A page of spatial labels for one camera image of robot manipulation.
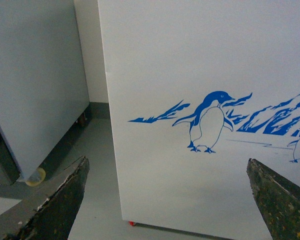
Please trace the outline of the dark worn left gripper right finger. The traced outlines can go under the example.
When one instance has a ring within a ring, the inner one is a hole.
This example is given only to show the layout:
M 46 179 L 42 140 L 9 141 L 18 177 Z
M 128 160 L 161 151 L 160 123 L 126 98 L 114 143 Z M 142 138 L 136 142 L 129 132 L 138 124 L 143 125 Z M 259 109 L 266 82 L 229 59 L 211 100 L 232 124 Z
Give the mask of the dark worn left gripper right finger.
M 300 240 L 300 186 L 250 158 L 246 172 L 254 201 L 274 240 Z

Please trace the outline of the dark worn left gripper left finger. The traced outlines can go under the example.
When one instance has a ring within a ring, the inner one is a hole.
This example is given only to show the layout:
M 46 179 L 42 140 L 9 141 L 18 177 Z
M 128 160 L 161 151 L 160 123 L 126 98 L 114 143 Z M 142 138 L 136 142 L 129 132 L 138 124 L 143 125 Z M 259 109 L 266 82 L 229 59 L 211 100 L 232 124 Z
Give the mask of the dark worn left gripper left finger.
M 81 207 L 90 170 L 82 156 L 2 215 L 4 240 L 66 240 Z

